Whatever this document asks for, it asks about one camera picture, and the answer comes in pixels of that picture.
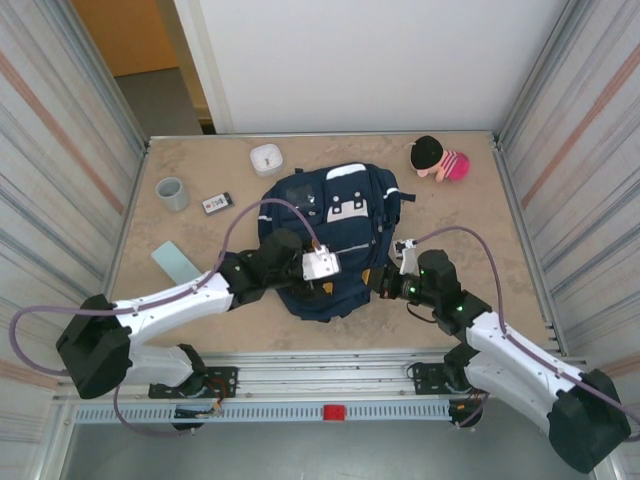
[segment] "red block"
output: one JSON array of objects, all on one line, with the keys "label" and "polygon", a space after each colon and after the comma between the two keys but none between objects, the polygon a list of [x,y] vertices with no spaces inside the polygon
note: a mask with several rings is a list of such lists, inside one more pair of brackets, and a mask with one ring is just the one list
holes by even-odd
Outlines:
[{"label": "red block", "polygon": [[327,422],[344,422],[347,416],[347,407],[344,405],[325,405],[323,420]]}]

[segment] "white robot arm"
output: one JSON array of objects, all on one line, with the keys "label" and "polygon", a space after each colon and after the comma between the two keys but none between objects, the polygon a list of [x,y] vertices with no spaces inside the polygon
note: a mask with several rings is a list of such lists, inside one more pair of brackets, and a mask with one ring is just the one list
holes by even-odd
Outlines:
[{"label": "white robot arm", "polygon": [[[565,462],[583,473],[629,437],[625,414],[577,385],[619,403],[607,375],[585,373],[527,340],[461,288],[444,251],[428,250],[416,259],[414,247],[413,240],[396,243],[402,267],[371,270],[364,279],[381,298],[432,308],[434,323],[460,340],[444,357],[448,385],[455,391],[474,387],[495,394],[540,427]],[[412,273],[416,269],[419,275]],[[412,367],[414,377],[422,371]]]},{"label": "white robot arm", "polygon": [[[206,283],[201,284],[209,272],[146,297],[113,304],[104,295],[89,298],[82,309],[104,310],[104,316],[76,315],[56,348],[81,398],[99,397],[121,384],[163,384],[189,396],[205,380],[195,350],[189,345],[161,348],[146,342],[196,318],[255,302],[268,288],[304,290],[339,272],[336,255],[326,247],[305,252],[296,234],[276,230],[258,250],[225,259]],[[192,293],[170,300],[185,290]],[[158,306],[138,311],[138,306],[152,303]],[[133,313],[109,313],[116,309],[132,309]]]}]

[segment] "stuffed toy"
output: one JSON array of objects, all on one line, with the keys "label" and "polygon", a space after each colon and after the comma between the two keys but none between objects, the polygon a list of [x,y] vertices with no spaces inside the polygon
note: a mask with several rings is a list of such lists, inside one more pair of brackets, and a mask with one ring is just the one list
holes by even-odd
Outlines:
[{"label": "stuffed toy", "polygon": [[445,178],[456,182],[469,173],[471,162],[464,153],[445,150],[438,140],[426,136],[412,144],[411,166],[421,177],[435,173],[438,183]]}]

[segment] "sandy textured surface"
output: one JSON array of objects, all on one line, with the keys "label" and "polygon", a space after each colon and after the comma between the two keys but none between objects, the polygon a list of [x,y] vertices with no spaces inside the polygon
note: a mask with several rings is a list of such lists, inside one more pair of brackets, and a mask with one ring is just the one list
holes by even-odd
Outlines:
[{"label": "sandy textured surface", "polygon": [[[417,195],[405,203],[395,238],[418,238],[448,225],[476,230],[489,243],[501,275],[507,321],[537,343],[547,341],[533,286],[500,183],[488,137],[478,133],[436,134],[446,149],[466,153],[471,172],[459,183],[419,178],[409,165],[408,144],[420,135],[309,136],[286,138],[157,139],[152,142],[144,178],[117,276],[114,299],[147,295],[173,286],[151,252],[173,241],[201,270],[213,265],[224,232],[243,206],[258,200],[295,167],[305,170],[360,160],[391,169],[400,189]],[[278,145],[284,171],[258,177],[252,148]],[[180,213],[164,210],[155,186],[164,177],[183,180],[191,203]],[[201,201],[228,191],[236,206],[206,216]],[[231,248],[256,248],[257,211],[247,215],[231,238]],[[448,233],[422,248],[442,248],[455,262],[463,288],[496,306],[489,263],[476,240]],[[428,315],[427,309],[421,313]],[[274,292],[262,301],[225,315],[201,318],[158,337],[154,343],[189,343],[200,352],[353,348],[443,347],[456,341],[409,316],[401,301],[373,298],[344,319],[329,324],[291,316]]]}]

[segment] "light blue card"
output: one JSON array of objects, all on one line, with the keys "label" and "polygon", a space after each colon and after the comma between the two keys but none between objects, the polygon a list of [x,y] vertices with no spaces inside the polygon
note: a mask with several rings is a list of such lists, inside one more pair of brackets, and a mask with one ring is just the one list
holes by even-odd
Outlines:
[{"label": "light blue card", "polygon": [[184,256],[173,242],[165,242],[156,248],[151,256],[158,265],[176,282],[176,285],[193,280],[200,271]]}]

